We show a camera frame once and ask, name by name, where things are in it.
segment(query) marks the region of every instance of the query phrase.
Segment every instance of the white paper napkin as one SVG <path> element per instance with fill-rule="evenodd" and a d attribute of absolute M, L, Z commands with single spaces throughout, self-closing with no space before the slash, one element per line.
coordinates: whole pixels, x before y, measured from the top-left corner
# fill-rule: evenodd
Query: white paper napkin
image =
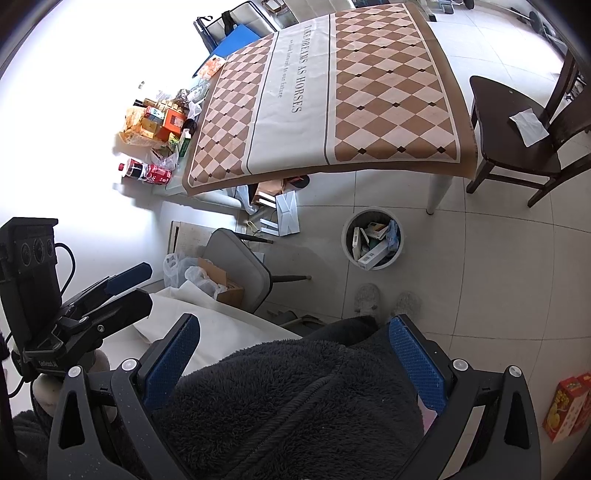
<path fill-rule="evenodd" d="M 517 125 L 526 147 L 532 146 L 534 143 L 539 142 L 549 135 L 531 108 L 510 116 L 509 118 Z"/>

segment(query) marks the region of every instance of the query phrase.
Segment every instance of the black device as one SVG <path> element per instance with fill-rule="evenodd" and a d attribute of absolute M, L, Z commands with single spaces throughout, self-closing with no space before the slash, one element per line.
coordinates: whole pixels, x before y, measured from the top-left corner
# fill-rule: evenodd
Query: black device
<path fill-rule="evenodd" d="M 150 296 L 135 290 L 152 268 L 142 263 L 104 278 L 62 303 L 53 228 L 57 219 L 13 218 L 0 228 L 0 300 L 17 345 L 12 360 L 25 382 L 63 377 L 107 336 L 150 313 Z"/>
<path fill-rule="evenodd" d="M 50 255 L 47 250 L 48 245 L 54 245 L 56 224 L 55 219 L 18 218 L 0 228 L 0 299 L 19 350 L 15 364 L 27 379 L 41 372 L 63 379 L 49 438 L 48 480 L 138 480 L 122 466 L 113 445 L 107 406 L 117 408 L 149 479 L 193 480 L 151 414 L 165 404 L 196 349 L 199 320 L 186 313 L 140 359 L 129 358 L 113 371 L 87 373 L 85 356 L 98 348 L 103 338 L 150 312 L 150 297 L 142 290 L 112 297 L 149 278 L 151 269 L 147 264 L 137 265 L 62 304 L 55 252 L 49 249 Z M 36 255 L 38 241 L 46 249 L 43 254 L 38 249 Z M 31 257 L 26 255 L 25 244 L 29 250 L 33 248 Z M 37 298 L 43 309 L 29 305 Z M 421 398 L 435 405 L 433 410 L 438 414 L 395 478 L 437 480 L 472 409 L 485 406 L 472 446 L 454 479 L 539 479 L 537 424 L 519 368 L 485 372 L 472 369 L 463 360 L 452 361 L 438 344 L 425 339 L 406 315 L 393 318 L 389 328 L 392 348 L 411 382 Z M 0 448 L 1 460 L 25 479 L 27 473 L 11 430 L 5 383 L 0 400 L 0 443 L 14 452 L 6 457 L 7 448 Z"/>

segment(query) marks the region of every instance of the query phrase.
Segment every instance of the red snack box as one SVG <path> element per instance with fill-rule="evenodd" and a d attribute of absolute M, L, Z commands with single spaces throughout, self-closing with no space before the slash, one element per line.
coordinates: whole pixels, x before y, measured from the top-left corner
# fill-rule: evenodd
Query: red snack box
<path fill-rule="evenodd" d="M 552 443 L 569 436 L 574 421 L 587 400 L 588 390 L 575 377 L 562 380 L 558 384 L 554 400 L 542 424 Z"/>
<path fill-rule="evenodd" d="M 577 378 L 579 383 L 589 389 L 591 389 L 591 373 L 586 373 L 581 375 Z M 573 429 L 570 431 L 570 434 L 578 432 L 581 430 L 585 425 L 587 425 L 587 421 L 591 416 L 591 395 L 587 395 L 587 400 L 583 404 L 583 408 L 581 408 L 581 412 L 577 417 L 577 420 L 574 422 Z"/>

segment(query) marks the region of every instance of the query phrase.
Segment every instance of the dining chair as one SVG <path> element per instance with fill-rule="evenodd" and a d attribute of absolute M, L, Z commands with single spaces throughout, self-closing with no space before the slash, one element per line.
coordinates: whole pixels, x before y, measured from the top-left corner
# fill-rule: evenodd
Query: dining chair
<path fill-rule="evenodd" d="M 527 202 L 534 206 L 557 186 L 591 168 L 591 154 L 587 154 L 565 166 L 560 164 L 558 149 L 579 132 L 591 127 L 591 90 L 584 88 L 552 120 L 566 92 L 570 91 L 578 69 L 570 52 L 558 82 L 545 107 L 513 87 L 479 76 L 470 77 L 474 92 L 472 126 L 480 127 L 480 151 L 483 160 L 478 165 L 476 177 L 466 187 L 474 193 L 484 180 L 504 181 L 538 191 Z M 549 135 L 526 147 L 517 125 L 510 116 L 531 108 Z M 546 183 L 523 180 L 491 173 L 494 167 L 502 167 L 521 173 L 548 177 Z"/>

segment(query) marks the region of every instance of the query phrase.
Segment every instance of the cardboard box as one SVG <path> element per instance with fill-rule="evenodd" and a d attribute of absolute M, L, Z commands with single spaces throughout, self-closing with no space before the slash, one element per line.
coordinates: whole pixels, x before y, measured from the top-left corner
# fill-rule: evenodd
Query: cardboard box
<path fill-rule="evenodd" d="M 244 288 L 228 279 L 225 270 L 216 267 L 214 264 L 208 262 L 204 258 L 198 258 L 197 265 L 204 269 L 207 276 L 215 283 L 226 286 L 226 291 L 217 294 L 217 300 L 221 303 L 225 303 L 226 305 L 230 305 L 239 309 L 242 305 Z"/>
<path fill-rule="evenodd" d="M 168 253 L 184 253 L 187 257 L 201 257 L 215 228 L 186 222 L 172 222 L 168 236 Z"/>
<path fill-rule="evenodd" d="M 588 391 L 575 377 L 562 380 L 558 384 L 550 410 L 542 423 L 552 443 L 569 436 L 587 400 Z"/>
<path fill-rule="evenodd" d="M 373 247 L 367 254 L 362 256 L 357 263 L 364 270 L 370 270 L 386 255 L 388 255 L 388 241 L 382 240 L 377 247 Z"/>
<path fill-rule="evenodd" d="M 591 373 L 583 374 L 577 377 L 577 380 L 579 380 L 579 383 L 582 386 L 587 387 L 589 390 L 591 390 Z M 574 422 L 573 429 L 570 431 L 570 434 L 572 435 L 573 433 L 577 433 L 580 430 L 582 430 L 585 427 L 585 425 L 587 425 L 589 417 L 591 417 L 591 393 L 587 394 L 587 399 L 583 404 L 583 408 L 581 408 L 579 416 Z"/>

